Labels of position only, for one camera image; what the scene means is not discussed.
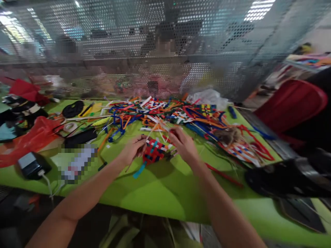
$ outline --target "green tablecloth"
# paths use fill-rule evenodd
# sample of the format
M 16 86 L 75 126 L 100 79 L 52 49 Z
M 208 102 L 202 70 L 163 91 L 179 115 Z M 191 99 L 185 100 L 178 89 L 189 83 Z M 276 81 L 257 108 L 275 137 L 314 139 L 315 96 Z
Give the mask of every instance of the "green tablecloth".
M 58 112 L 72 102 L 74 100 L 65 100 L 58 105 L 52 104 L 47 107 L 47 110 L 49 113 Z M 238 118 L 233 120 L 228 114 L 228 121 L 232 124 L 240 123 L 251 127 L 239 112 L 237 112 L 237 116 Z M 139 131 L 140 127 L 140 121 L 136 121 L 128 126 L 125 135 L 118 142 L 107 143 L 106 145 L 109 145 L 109 148 L 106 145 L 104 146 L 101 152 L 102 157 L 108 162 L 114 159 L 129 139 L 142 133 Z M 193 132 L 189 130 L 187 132 L 193 136 Z M 281 158 L 269 147 L 262 137 L 259 135 L 256 136 L 269 149 L 271 154 L 276 158 L 276 161 L 280 161 Z M 104 134 L 99 135 L 94 143 L 100 145 L 104 137 Z M 226 171 L 229 175 L 236 178 L 236 174 L 230 164 L 215 155 L 217 153 L 216 150 L 210 151 L 207 147 L 204 148 L 204 146 L 210 146 L 205 144 L 203 138 L 197 136 L 194 141 L 198 151 L 202 151 L 201 157 L 205 162 L 217 169 Z M 53 191 L 55 191 L 61 183 L 58 179 L 59 173 L 57 167 L 67 166 L 75 154 L 64 154 L 63 150 L 61 151 L 60 149 L 48 150 L 42 152 L 42 154 L 47 157 L 53 167 L 47 176 L 51 181 Z M 108 187 L 100 199 L 100 203 L 150 215 L 209 223 L 207 208 L 200 194 L 198 183 L 193 177 L 189 166 L 180 156 L 174 157 L 170 162 L 160 161 L 151 164 L 147 166 L 138 179 L 134 179 L 132 175 L 138 170 L 141 164 L 142 159 L 138 158 L 132 163 L 127 173 L 123 171 Z M 88 171 L 85 172 L 83 180 L 94 175 L 100 165 L 100 159 L 95 158 Z M 233 186 L 218 175 L 215 175 L 215 177 L 263 238 L 312 247 L 331 246 L 330 235 L 317 234 L 283 217 L 272 199 L 261 197 L 247 186 L 242 170 L 238 170 L 238 175 L 238 180 L 245 185 L 244 189 Z M 14 166 L 0 169 L 0 184 L 42 194 L 49 193 L 44 180 L 25 180 Z M 75 187 L 76 185 L 66 185 L 60 190 L 58 195 L 66 196 Z M 331 222 L 331 213 L 327 208 L 318 199 L 313 199 L 313 202 L 319 213 Z M 322 222 L 328 233 L 331 234 L 331 225 L 324 220 Z

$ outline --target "forearm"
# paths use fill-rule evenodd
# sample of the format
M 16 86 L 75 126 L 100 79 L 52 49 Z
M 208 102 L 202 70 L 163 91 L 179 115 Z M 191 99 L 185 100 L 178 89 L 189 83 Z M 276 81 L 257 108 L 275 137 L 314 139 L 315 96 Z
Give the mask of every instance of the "forearm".
M 116 159 L 92 178 L 79 185 L 55 208 L 52 214 L 72 220 L 79 220 L 100 200 L 104 191 L 117 178 L 125 165 Z
M 255 229 L 222 189 L 204 162 L 192 161 L 189 164 L 199 179 L 212 226 L 222 247 L 265 247 Z

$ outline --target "red plastic bag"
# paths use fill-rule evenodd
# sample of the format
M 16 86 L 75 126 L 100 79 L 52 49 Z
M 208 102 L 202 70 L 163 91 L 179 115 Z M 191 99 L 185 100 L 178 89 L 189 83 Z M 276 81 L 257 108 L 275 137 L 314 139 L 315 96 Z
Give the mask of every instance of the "red plastic bag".
M 39 90 L 39 86 L 17 79 L 10 88 L 9 93 L 21 96 L 28 101 L 35 102 L 39 106 L 45 106 L 50 100 L 46 96 L 40 94 L 38 92 Z
M 63 142 L 63 138 L 56 135 L 52 130 L 60 125 L 60 120 L 49 120 L 39 116 L 30 131 L 0 146 L 0 168 L 16 164 L 18 159 L 29 152 L 39 152 L 57 139 Z

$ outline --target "hand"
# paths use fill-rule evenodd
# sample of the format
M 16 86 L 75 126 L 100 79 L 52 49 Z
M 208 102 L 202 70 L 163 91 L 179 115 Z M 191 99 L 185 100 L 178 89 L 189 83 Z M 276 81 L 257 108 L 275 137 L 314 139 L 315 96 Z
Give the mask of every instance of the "hand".
M 123 166 L 131 165 L 136 157 L 141 157 L 147 146 L 146 135 L 139 135 L 133 140 L 129 141 L 121 153 L 117 156 L 116 160 Z
M 194 145 L 192 138 L 181 128 L 172 128 L 169 133 L 169 138 L 171 142 L 176 146 L 179 155 L 188 165 L 192 164 L 192 162 L 194 161 L 200 160 L 198 151 Z

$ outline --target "power adapter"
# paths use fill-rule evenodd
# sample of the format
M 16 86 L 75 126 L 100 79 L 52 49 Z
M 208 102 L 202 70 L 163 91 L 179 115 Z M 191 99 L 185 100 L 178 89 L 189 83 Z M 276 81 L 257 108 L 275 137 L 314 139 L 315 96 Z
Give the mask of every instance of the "power adapter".
M 18 164 L 23 176 L 29 180 L 39 180 L 43 177 L 43 174 L 48 173 L 52 168 L 43 156 L 34 152 L 21 157 Z

